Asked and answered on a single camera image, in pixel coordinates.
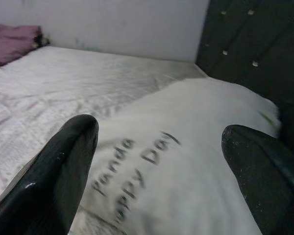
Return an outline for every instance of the white pillow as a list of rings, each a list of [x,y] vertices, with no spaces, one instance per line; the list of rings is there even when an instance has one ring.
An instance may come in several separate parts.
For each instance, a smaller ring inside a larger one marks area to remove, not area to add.
[[[271,136],[277,107],[212,78],[187,79],[99,124],[81,206],[128,235],[261,234],[221,150],[231,124]],[[73,230],[83,230],[76,219]]]

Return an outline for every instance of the black tufted headboard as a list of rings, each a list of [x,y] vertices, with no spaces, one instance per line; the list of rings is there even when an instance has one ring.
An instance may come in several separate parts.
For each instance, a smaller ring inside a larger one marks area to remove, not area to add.
[[[294,106],[294,0],[211,0],[196,64]]]

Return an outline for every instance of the mattress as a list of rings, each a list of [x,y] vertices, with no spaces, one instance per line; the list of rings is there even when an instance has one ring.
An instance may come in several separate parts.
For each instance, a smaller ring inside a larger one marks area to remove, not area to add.
[[[183,78],[193,64],[44,47],[0,67],[0,194],[70,117],[98,121]],[[86,235],[121,234],[85,211]]]

